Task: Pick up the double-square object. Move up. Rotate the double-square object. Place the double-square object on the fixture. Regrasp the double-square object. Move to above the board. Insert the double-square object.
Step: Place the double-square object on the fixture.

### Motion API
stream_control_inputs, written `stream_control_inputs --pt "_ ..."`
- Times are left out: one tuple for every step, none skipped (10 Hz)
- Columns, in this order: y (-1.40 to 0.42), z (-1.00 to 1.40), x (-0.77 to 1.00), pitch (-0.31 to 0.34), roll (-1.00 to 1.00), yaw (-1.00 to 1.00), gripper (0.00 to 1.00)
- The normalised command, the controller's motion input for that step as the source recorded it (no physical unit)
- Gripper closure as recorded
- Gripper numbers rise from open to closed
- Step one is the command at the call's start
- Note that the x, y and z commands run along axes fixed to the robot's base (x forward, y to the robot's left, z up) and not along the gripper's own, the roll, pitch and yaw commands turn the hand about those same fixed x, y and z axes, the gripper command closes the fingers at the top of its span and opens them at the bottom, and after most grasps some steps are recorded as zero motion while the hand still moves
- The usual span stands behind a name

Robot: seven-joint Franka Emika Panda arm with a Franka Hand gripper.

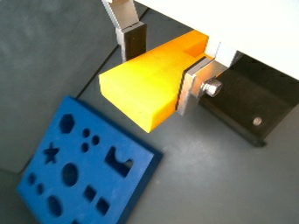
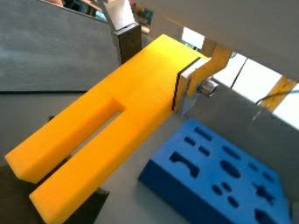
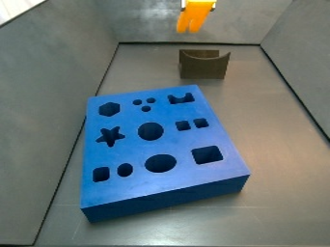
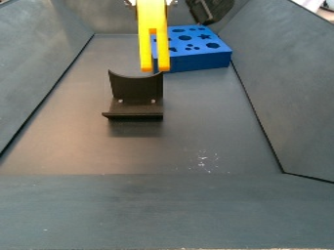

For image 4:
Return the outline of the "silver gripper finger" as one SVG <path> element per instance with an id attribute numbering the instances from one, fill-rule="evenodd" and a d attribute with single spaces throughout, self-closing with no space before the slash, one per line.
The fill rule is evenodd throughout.
<path id="1" fill-rule="evenodd" d="M 178 5 L 178 1 L 179 1 L 179 0 L 166 0 L 166 5 L 167 5 L 167 6 Z"/>
<path id="2" fill-rule="evenodd" d="M 126 6 L 134 7 L 138 4 L 138 0 L 123 0 Z"/>

